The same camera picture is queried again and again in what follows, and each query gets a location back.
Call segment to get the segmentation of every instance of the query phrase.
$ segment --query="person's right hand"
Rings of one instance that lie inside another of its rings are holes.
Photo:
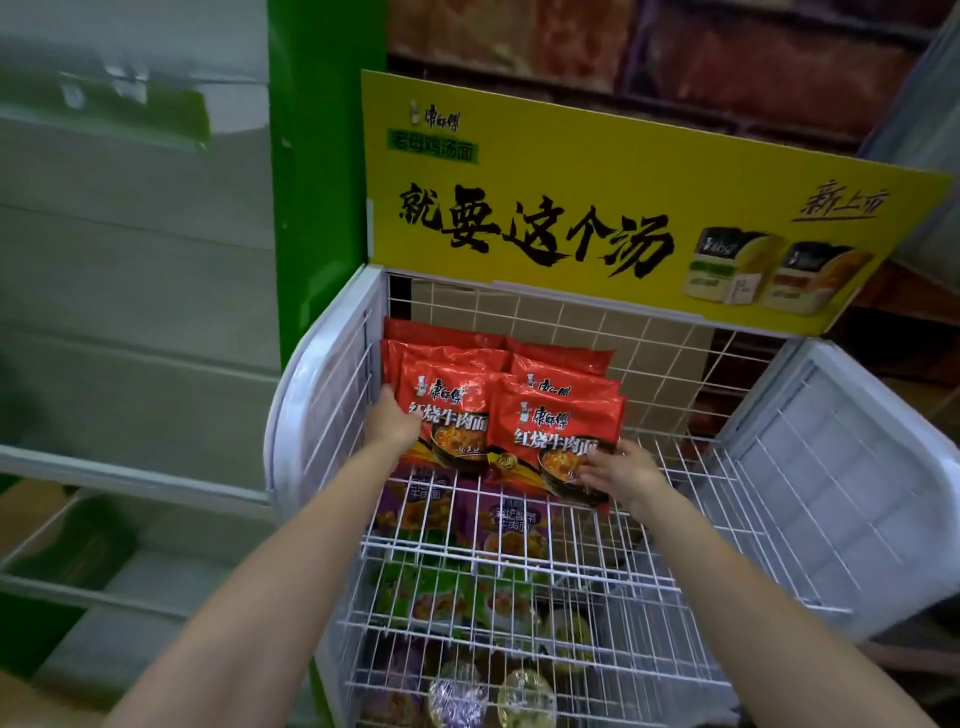
[[[628,504],[670,487],[653,455],[638,443],[620,440],[616,448],[613,455],[597,449],[587,455],[590,464],[581,466],[578,475],[590,488]]]

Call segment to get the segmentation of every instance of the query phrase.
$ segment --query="wire mesh back panel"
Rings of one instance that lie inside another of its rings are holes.
[[[362,443],[364,416],[380,380],[378,342],[386,313],[386,280],[377,269],[355,277],[300,344],[300,356],[280,396],[273,447],[274,498],[292,518]],[[362,580],[356,560],[316,652],[327,702],[338,725],[356,719],[351,675],[362,635],[341,622],[348,596]]]
[[[845,634],[870,637],[956,591],[953,443],[819,341],[806,342],[751,409],[729,433],[732,461],[762,499],[758,522],[796,556],[784,577],[850,607],[838,622]]]

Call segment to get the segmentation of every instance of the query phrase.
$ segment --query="person's left arm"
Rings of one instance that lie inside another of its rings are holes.
[[[380,489],[421,422],[384,387],[364,447],[237,567],[105,726],[285,725]]]

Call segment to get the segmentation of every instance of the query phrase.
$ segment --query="hand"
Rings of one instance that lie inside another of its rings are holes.
[[[614,455],[592,450],[589,465],[578,471],[590,488],[609,493],[621,503],[630,504],[670,484],[653,455],[632,440],[620,440]]]
[[[399,457],[420,434],[423,416],[420,412],[407,414],[394,399],[394,388],[384,384],[380,397],[367,414],[367,444],[383,443]]]

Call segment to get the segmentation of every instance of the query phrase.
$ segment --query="forearm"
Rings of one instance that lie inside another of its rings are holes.
[[[208,600],[108,726],[284,725],[397,455],[375,443],[351,457]]]
[[[629,504],[759,726],[932,726],[882,670],[736,552],[672,488]]]

